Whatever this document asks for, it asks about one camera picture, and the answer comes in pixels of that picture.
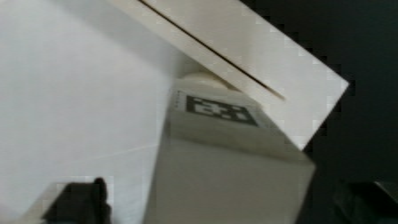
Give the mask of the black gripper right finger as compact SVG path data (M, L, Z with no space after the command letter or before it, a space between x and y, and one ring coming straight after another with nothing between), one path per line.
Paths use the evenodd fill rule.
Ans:
M339 183L332 224L398 224L398 183Z

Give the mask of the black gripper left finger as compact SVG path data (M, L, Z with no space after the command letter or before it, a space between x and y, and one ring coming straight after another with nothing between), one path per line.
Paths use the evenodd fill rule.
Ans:
M90 183L71 182L41 216L44 224L112 224L106 198L106 183L101 178Z

